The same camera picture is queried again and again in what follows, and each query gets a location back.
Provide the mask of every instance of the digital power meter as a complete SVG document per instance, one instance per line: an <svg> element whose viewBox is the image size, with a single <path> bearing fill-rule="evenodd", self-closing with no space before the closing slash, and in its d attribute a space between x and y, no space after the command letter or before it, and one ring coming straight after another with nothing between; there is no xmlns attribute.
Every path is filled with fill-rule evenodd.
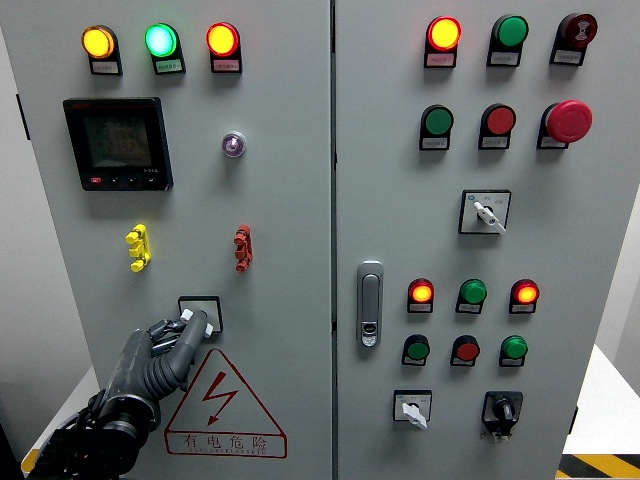
<svg viewBox="0 0 640 480"><path fill-rule="evenodd" d="M72 98L63 106L83 189L173 187L159 98Z"/></svg>

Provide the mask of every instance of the green indicator light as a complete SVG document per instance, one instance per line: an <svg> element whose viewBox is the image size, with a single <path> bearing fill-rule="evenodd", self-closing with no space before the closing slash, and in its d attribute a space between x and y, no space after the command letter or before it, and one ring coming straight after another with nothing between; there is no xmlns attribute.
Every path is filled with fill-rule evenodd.
<svg viewBox="0 0 640 480"><path fill-rule="evenodd" d="M498 27L497 37L506 47L515 47L525 41L529 34L529 25L522 17L507 17Z"/></svg>
<svg viewBox="0 0 640 480"><path fill-rule="evenodd" d="M433 135L442 135L453 125L453 116L448 110L437 108L427 115L425 127Z"/></svg>
<svg viewBox="0 0 640 480"><path fill-rule="evenodd" d="M460 287L460 295L467 303L477 304L487 298L487 287L482 280L467 280Z"/></svg>
<svg viewBox="0 0 640 480"><path fill-rule="evenodd" d="M422 360L429 355L429 347L424 343L414 343L407 348L407 354L414 360Z"/></svg>
<svg viewBox="0 0 640 480"><path fill-rule="evenodd" d="M512 335L502 342L502 351L513 360L524 357L528 350L527 342L520 335Z"/></svg>
<svg viewBox="0 0 640 480"><path fill-rule="evenodd" d="M178 37L169 25L158 23L147 29L144 41L152 55L156 57L168 57L176 51Z"/></svg>

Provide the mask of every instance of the red push button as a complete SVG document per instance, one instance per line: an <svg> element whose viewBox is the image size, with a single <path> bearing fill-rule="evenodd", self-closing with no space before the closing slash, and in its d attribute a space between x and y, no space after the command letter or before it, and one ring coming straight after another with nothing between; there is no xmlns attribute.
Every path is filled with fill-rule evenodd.
<svg viewBox="0 0 640 480"><path fill-rule="evenodd" d="M589 105L580 100L560 102L547 114L547 130L558 142L573 143L584 137L591 128L593 115Z"/></svg>

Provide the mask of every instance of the red indicator light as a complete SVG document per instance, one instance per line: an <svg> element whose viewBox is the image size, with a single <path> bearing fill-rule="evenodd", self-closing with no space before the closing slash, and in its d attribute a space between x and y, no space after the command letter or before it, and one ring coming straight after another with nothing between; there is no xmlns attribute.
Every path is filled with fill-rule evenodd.
<svg viewBox="0 0 640 480"><path fill-rule="evenodd" d="M453 17L438 17L431 22L427 31L429 43L441 52L455 48L462 36L460 22Z"/></svg>
<svg viewBox="0 0 640 480"><path fill-rule="evenodd" d="M554 106L547 115L549 135L558 142L573 143L584 137L593 123L589 105L580 100L565 100Z"/></svg>
<svg viewBox="0 0 640 480"><path fill-rule="evenodd" d="M520 280L516 282L512 292L514 300L524 305L536 302L540 296L540 289L532 280Z"/></svg>
<svg viewBox="0 0 640 480"><path fill-rule="evenodd" d="M456 350L456 355L463 362L475 360L480 355L480 347L474 343L464 343Z"/></svg>
<svg viewBox="0 0 640 480"><path fill-rule="evenodd" d="M238 49L240 35L230 23L220 22L209 27L207 46L211 53L219 57L228 57Z"/></svg>
<svg viewBox="0 0 640 480"><path fill-rule="evenodd" d="M487 118L487 128L494 135L504 135L516 124L516 115L507 107L498 107Z"/></svg>
<svg viewBox="0 0 640 480"><path fill-rule="evenodd" d="M597 32L598 22L588 13L572 13L560 24L560 35L574 48L585 48Z"/></svg>
<svg viewBox="0 0 640 480"><path fill-rule="evenodd" d="M433 299L433 284L425 279L414 280L409 285L409 295L414 302L428 302Z"/></svg>

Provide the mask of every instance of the indicator light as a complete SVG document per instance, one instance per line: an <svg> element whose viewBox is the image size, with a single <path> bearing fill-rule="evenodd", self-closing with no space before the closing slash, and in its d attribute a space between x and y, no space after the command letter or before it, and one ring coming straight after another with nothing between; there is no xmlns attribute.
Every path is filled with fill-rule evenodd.
<svg viewBox="0 0 640 480"><path fill-rule="evenodd" d="M540 297L540 288L533 280L518 280L511 287L509 313L533 313Z"/></svg>
<svg viewBox="0 0 640 480"><path fill-rule="evenodd" d="M453 342L449 364L452 367L473 367L478 355L480 355L480 346L476 338L471 335L462 335Z"/></svg>
<svg viewBox="0 0 640 480"><path fill-rule="evenodd" d="M420 150L449 150L453 113L444 105L431 105L420 120Z"/></svg>
<svg viewBox="0 0 640 480"><path fill-rule="evenodd" d="M598 33L598 22L588 13L572 13L564 17L556 32L550 64L579 67L584 62L587 45Z"/></svg>
<svg viewBox="0 0 640 480"><path fill-rule="evenodd" d="M242 73L240 34L226 22L214 23L206 36L212 73Z"/></svg>
<svg viewBox="0 0 640 480"><path fill-rule="evenodd" d="M216 23L209 27L207 45L214 55L227 57L238 49L240 37L238 31L228 23Z"/></svg>
<svg viewBox="0 0 640 480"><path fill-rule="evenodd" d="M591 129L593 113L580 100L550 105L542 114L538 133L539 149L566 149Z"/></svg>
<svg viewBox="0 0 640 480"><path fill-rule="evenodd" d="M506 150L511 144L511 130L516 124L513 108L494 103L487 107L480 120L479 150Z"/></svg>
<svg viewBox="0 0 640 480"><path fill-rule="evenodd" d="M404 341L402 350L402 364L424 367L427 357L431 353L429 340L424 335L411 335Z"/></svg>
<svg viewBox="0 0 640 480"><path fill-rule="evenodd" d="M503 15L491 30L487 67L517 67L522 46L529 35L529 25L519 15Z"/></svg>
<svg viewBox="0 0 640 480"><path fill-rule="evenodd" d="M433 284L426 278L418 278L409 284L407 312L433 312Z"/></svg>
<svg viewBox="0 0 640 480"><path fill-rule="evenodd" d="M96 25L84 31L82 34L82 46L90 57L103 59L113 53L116 48L116 42L111 30L102 25Z"/></svg>
<svg viewBox="0 0 640 480"><path fill-rule="evenodd" d="M427 29L424 68L454 68L458 42L462 36L460 22L453 17L437 17Z"/></svg>
<svg viewBox="0 0 640 480"><path fill-rule="evenodd" d="M520 335L511 335L503 340L500 346L501 367L522 367L529 351L529 346Z"/></svg>
<svg viewBox="0 0 640 480"><path fill-rule="evenodd" d="M82 32L82 48L89 56L93 75L122 75L120 50L115 33L104 25L94 25Z"/></svg>
<svg viewBox="0 0 640 480"><path fill-rule="evenodd" d="M186 72L180 38L173 27L166 23L151 25L147 28L144 41L156 75Z"/></svg>
<svg viewBox="0 0 640 480"><path fill-rule="evenodd" d="M453 17L438 17L429 25L427 35L433 48L446 52L458 45L462 27Z"/></svg>
<svg viewBox="0 0 640 480"><path fill-rule="evenodd" d="M460 286L456 312L481 313L482 305L487 298L487 287L482 280L467 280Z"/></svg>
<svg viewBox="0 0 640 480"><path fill-rule="evenodd" d="M178 38L175 31L164 23L151 25L147 29L144 41L151 55L156 57L168 57L176 51Z"/></svg>

